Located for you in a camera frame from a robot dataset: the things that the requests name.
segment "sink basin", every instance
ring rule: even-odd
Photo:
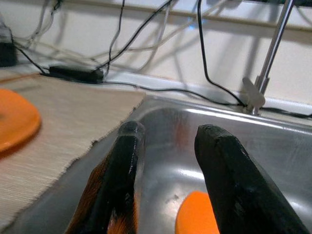
[[[139,233],[173,234],[183,199],[194,190],[206,191],[194,153],[202,124],[235,135],[312,232],[312,127],[156,97],[147,97],[129,119],[146,128]],[[116,131],[95,144],[4,233],[63,233],[90,172],[115,137]]]

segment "power adapter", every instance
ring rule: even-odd
[[[94,70],[75,65],[54,65],[49,67],[49,72],[42,75],[88,84],[103,82],[103,71],[100,69]]]
[[[0,67],[15,66],[17,61],[11,30],[5,25],[0,25]]]

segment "beige woven mat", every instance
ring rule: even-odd
[[[42,116],[36,137],[0,158],[0,232],[75,158],[87,152],[92,140],[116,128],[145,97],[139,92],[110,91],[38,76],[0,82],[0,88],[20,93]]]

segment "wall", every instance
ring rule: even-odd
[[[16,37],[33,32],[42,3],[41,0],[0,1],[0,11]],[[134,9],[125,10],[116,48],[127,42],[149,14]],[[119,9],[115,7],[65,2],[41,41],[92,56],[109,48],[118,16]],[[133,47],[152,45],[163,17],[164,14],[157,16],[140,34]],[[170,15],[165,35],[187,20],[186,16]],[[204,34],[211,78],[233,91],[242,91],[243,77],[250,77],[254,81],[259,75],[273,32],[271,27],[205,20]],[[37,49],[51,53],[51,50],[40,46]],[[145,63],[150,53],[126,53],[115,65],[132,67],[135,71]],[[312,104],[311,62],[312,32],[286,30],[271,69],[266,96]],[[136,72],[208,86],[203,73],[196,24],[161,46],[152,62]]]

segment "orange plate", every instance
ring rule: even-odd
[[[219,234],[207,193],[194,191],[184,199],[176,217],[175,234]]]
[[[11,90],[0,89],[0,152],[30,138],[40,124],[35,106]]]

